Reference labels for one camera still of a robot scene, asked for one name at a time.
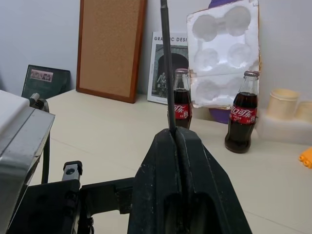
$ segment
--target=white table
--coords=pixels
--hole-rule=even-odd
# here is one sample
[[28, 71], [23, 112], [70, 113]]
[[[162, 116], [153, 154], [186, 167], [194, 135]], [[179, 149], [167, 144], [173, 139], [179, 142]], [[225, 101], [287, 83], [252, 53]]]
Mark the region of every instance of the white table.
[[[51, 98], [49, 182], [60, 181], [72, 160], [83, 163], [82, 185], [133, 177], [155, 134], [168, 126], [166, 106], [138, 98], [128, 104], [76, 91]], [[312, 170], [298, 161], [308, 146], [264, 142], [253, 133], [250, 151], [237, 155], [224, 147], [227, 125], [193, 118], [191, 130], [228, 173], [254, 234], [312, 234]], [[32, 184], [40, 183], [41, 166]], [[97, 214], [95, 230], [125, 234], [128, 217]]]

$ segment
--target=cola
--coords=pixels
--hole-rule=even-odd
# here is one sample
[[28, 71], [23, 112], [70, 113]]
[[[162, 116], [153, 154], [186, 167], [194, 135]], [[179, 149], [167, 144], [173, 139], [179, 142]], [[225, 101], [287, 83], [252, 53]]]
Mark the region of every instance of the cola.
[[244, 83], [236, 95], [229, 117], [225, 147], [238, 154], [251, 145], [251, 134], [257, 119], [259, 72], [246, 71]]
[[188, 69], [179, 68], [175, 71], [174, 101], [176, 126], [189, 129], [192, 120], [192, 105]]

